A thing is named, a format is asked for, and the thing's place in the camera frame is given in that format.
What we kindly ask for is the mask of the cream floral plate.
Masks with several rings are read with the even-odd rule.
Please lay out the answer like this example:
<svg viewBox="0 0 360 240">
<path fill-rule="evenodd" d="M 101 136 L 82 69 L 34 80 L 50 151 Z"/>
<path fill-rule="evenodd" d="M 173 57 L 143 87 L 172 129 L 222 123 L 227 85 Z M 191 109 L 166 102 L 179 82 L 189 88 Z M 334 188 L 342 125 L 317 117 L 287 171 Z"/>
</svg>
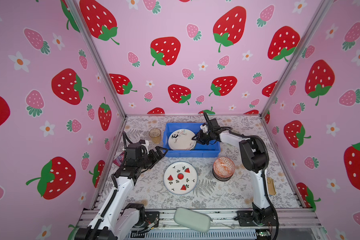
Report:
<svg viewBox="0 0 360 240">
<path fill-rule="evenodd" d="M 196 147 L 195 133 L 188 129 L 178 129 L 169 135 L 168 145 L 173 151 L 190 151 Z"/>
</svg>

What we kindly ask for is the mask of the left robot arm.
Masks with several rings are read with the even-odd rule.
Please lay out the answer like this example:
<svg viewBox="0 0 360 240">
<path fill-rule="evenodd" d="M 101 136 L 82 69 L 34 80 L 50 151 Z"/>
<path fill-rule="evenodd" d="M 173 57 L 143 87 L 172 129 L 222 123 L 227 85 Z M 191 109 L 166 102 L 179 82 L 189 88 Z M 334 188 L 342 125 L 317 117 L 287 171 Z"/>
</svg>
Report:
<svg viewBox="0 0 360 240">
<path fill-rule="evenodd" d="M 142 172 L 152 169 L 169 151 L 159 146 L 148 150 L 148 145 L 141 140 L 124 148 L 124 160 L 111 175 L 112 191 L 90 224 L 78 229 L 75 240 L 123 240 L 134 226 L 146 222 L 143 204 L 123 205 Z"/>
</svg>

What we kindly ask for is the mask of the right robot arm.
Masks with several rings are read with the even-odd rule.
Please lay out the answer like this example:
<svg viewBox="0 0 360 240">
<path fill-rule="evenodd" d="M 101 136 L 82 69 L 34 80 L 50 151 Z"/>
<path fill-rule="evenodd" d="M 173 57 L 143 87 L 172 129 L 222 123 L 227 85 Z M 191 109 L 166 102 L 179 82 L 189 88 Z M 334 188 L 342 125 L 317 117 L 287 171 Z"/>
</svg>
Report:
<svg viewBox="0 0 360 240">
<path fill-rule="evenodd" d="M 246 136 L 233 132 L 231 127 L 221 127 L 216 119 L 209 119 L 206 113 L 204 117 L 206 122 L 200 126 L 201 130 L 192 139 L 201 145 L 220 142 L 240 150 L 242 164 L 251 175 L 254 194 L 253 222 L 258 226 L 275 222 L 278 227 L 278 214 L 268 191 L 267 168 L 270 157 L 264 141 L 259 136 Z"/>
</svg>

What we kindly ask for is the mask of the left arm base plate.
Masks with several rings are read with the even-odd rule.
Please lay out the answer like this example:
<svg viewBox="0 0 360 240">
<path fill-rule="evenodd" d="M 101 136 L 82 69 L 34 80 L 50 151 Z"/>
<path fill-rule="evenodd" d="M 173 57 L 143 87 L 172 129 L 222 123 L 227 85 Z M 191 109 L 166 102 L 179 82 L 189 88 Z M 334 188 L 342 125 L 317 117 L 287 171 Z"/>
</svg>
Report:
<svg viewBox="0 0 360 240">
<path fill-rule="evenodd" d="M 145 216 L 140 218 L 138 223 L 134 225 L 134 228 L 146 228 L 150 224 L 154 224 L 153 227 L 159 226 L 160 212 L 148 211 L 145 212 Z"/>
</svg>

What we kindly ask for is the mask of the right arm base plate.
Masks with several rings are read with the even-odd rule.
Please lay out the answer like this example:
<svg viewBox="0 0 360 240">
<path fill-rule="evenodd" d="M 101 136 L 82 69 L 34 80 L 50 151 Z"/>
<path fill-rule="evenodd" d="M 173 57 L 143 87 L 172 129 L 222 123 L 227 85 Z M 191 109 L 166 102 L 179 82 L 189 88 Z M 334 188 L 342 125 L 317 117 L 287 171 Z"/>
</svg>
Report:
<svg viewBox="0 0 360 240">
<path fill-rule="evenodd" d="M 262 222 L 256 222 L 253 216 L 253 211 L 237 211 L 237 215 L 234 218 L 235 221 L 239 222 L 240 227 L 276 227 L 277 219 L 272 214 L 269 218 L 266 218 Z"/>
</svg>

